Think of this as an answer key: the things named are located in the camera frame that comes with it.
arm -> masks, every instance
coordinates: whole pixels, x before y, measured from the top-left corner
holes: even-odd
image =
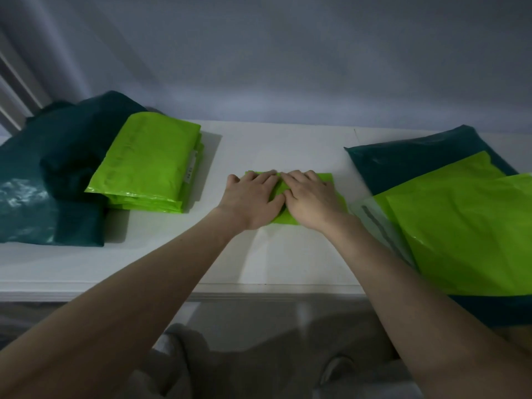
[[[109,397],[145,355],[223,248],[269,223],[270,171],[230,175],[220,205],[194,227],[66,304],[0,352],[0,397]]]
[[[316,174],[282,174],[290,213],[322,232],[364,288],[399,355],[426,397],[525,398],[529,359],[382,246],[341,211]]]

person's left hand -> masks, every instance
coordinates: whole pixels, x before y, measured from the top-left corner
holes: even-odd
[[[230,221],[239,224],[242,230],[265,226],[279,214],[285,203],[282,194],[268,201],[279,181],[276,173],[275,170],[260,175],[248,172],[242,179],[229,175],[226,190],[216,209],[229,214]]]

person's right hand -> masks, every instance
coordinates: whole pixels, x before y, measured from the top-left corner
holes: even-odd
[[[290,214],[303,226],[324,232],[325,228],[346,213],[336,197],[334,186],[323,182],[314,171],[281,173],[290,190],[285,190]]]

dark teal plastic mailer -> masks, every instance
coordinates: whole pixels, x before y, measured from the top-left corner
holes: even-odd
[[[111,91],[53,104],[0,146],[0,242],[103,246],[103,195],[84,193],[128,117],[146,109]]]
[[[470,126],[427,137],[346,148],[346,151],[374,195],[481,151],[486,151],[492,164],[504,174],[517,174]]]

finger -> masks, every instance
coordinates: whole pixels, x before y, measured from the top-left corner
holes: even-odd
[[[262,174],[257,176],[255,179],[253,179],[253,182],[264,183],[271,175],[275,175],[276,173],[277,171],[275,169],[272,169],[271,171],[268,171],[268,172],[263,172]]]
[[[307,182],[309,180],[309,178],[307,178],[300,170],[292,171],[288,174],[291,175],[298,182]]]
[[[283,192],[283,195],[285,195],[286,206],[287,207],[290,207],[291,204],[293,204],[293,203],[295,203],[297,201],[297,199],[294,197],[294,194],[292,193],[291,190],[285,190]]]
[[[228,188],[229,186],[234,185],[235,183],[238,183],[238,182],[240,182],[239,177],[236,176],[236,175],[230,174],[230,175],[227,177],[226,188]]]
[[[247,181],[250,181],[250,180],[253,180],[255,179],[257,176],[257,174],[253,171],[247,171],[246,174],[242,177],[241,180],[247,182]]]
[[[310,180],[315,180],[315,181],[321,182],[320,178],[318,178],[318,175],[316,175],[316,173],[314,171],[306,171],[305,175]]]
[[[281,194],[281,195],[276,195],[275,199],[273,199],[267,204],[268,210],[272,218],[275,218],[277,214],[279,214],[279,212],[283,208],[284,203],[285,203],[285,195]]]
[[[264,186],[268,189],[268,193],[271,193],[277,182],[279,182],[277,175],[270,175],[270,177],[264,182]]]
[[[288,173],[281,172],[281,178],[288,185],[289,188],[294,189],[299,186],[299,182]]]

